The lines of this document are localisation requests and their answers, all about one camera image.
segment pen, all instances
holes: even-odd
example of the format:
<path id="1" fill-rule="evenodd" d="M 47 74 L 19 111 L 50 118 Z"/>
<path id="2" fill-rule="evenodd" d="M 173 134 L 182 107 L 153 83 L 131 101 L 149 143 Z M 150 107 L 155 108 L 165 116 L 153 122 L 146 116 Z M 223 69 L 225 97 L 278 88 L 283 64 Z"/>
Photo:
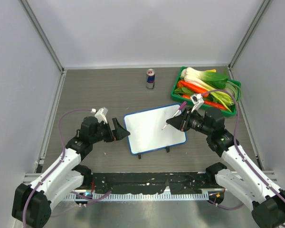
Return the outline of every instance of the pen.
<path id="1" fill-rule="evenodd" d="M 181 106 L 178 108 L 178 110 L 176 110 L 176 112 L 173 114 L 173 116 L 172 116 L 171 118 L 175 117 L 175 116 L 182 110 L 182 108 L 185 107 L 186 104 L 187 104 L 187 102 L 184 101 L 184 102 L 181 104 Z"/>

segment energy drink can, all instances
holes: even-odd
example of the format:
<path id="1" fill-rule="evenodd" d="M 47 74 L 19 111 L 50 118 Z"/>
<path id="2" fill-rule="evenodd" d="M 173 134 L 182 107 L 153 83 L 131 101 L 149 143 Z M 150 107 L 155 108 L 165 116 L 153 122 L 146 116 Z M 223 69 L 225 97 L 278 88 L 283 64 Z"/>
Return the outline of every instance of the energy drink can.
<path id="1" fill-rule="evenodd" d="M 154 89 L 155 85 L 155 71 L 153 69 L 147 70 L 147 89 Z"/>

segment whiteboard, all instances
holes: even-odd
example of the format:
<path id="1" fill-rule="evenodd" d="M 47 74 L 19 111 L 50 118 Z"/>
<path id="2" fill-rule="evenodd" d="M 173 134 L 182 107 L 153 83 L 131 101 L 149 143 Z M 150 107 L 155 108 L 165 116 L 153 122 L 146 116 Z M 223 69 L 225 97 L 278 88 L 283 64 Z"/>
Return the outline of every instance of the whiteboard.
<path id="1" fill-rule="evenodd" d="M 171 125 L 162 130 L 166 120 L 170 119 L 179 107 L 179 104 L 172 104 L 125 115 L 124 125 L 131 133 L 128 136 L 131 153 L 146 153 L 185 143 L 187 140 L 185 132 Z"/>

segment carrot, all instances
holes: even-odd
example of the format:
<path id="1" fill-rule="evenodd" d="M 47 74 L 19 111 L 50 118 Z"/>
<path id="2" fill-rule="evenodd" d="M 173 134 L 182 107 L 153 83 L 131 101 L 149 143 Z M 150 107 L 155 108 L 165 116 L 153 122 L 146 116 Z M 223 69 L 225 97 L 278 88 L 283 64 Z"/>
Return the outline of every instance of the carrot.
<path id="1" fill-rule="evenodd" d="M 185 87 L 187 87 L 188 89 L 192 90 L 193 92 L 197 93 L 197 94 L 203 94 L 205 92 L 207 92 L 206 89 L 200 88 L 196 85 L 193 85 L 189 82 L 185 82 L 185 81 L 180 81 Z"/>
<path id="2" fill-rule="evenodd" d="M 191 98 L 188 95 L 183 94 L 182 97 L 191 100 Z M 215 107 L 215 108 L 219 108 L 219 109 L 222 109 L 222 110 L 227 110 L 222 104 L 218 104 L 218 103 L 215 103 L 215 102 L 212 102 L 212 101 L 204 101 L 204 103 L 207 104 L 207 105 L 210 105 L 212 107 Z"/>
<path id="3" fill-rule="evenodd" d="M 184 87 L 184 85 L 181 83 L 181 81 L 178 81 L 178 83 L 176 84 L 176 87 L 180 88 L 180 87 Z"/>
<path id="4" fill-rule="evenodd" d="M 207 105 L 210 105 L 212 107 L 215 107 L 215 108 L 219 108 L 219 109 L 222 109 L 222 110 L 227 110 L 227 108 L 224 107 L 224 105 L 222 104 L 218 104 L 218 103 L 215 103 L 215 102 L 212 102 L 212 101 L 204 101 L 205 104 Z"/>
<path id="5" fill-rule="evenodd" d="M 191 98 L 188 95 L 183 94 L 182 97 L 191 100 Z"/>

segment gray table surface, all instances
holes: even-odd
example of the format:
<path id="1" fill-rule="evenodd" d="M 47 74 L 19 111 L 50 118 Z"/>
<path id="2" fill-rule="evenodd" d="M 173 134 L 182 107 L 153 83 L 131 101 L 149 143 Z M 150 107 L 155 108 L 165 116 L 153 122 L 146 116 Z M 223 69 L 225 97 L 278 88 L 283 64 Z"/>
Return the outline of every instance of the gray table surface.
<path id="1" fill-rule="evenodd" d="M 224 67 L 196 67 L 199 70 Z M 63 86 L 54 127 L 50 137 L 43 171 L 59 156 L 62 145 L 57 131 L 57 119 L 65 112 L 78 108 L 109 109 L 107 119 L 117 117 L 123 125 L 125 114 L 174 104 L 170 92 L 180 70 L 179 67 L 155 68 L 155 88 L 145 87 L 145 68 L 68 70 Z M 76 134 L 76 129 L 89 112 L 77 112 L 62 121 L 63 138 L 67 142 Z M 233 132 L 236 117 L 226 118 L 226 128 Z M 238 127 L 238 140 L 250 158 L 256 162 L 252 145 L 243 118 Z M 142 155 L 131 155 L 126 139 L 119 142 L 99 142 L 82 161 L 93 172 L 161 172 L 204 171 L 206 167 L 222 160 L 207 146 L 206 136 L 190 130 L 187 142 L 171 148 L 170 153 L 158 150 Z"/>

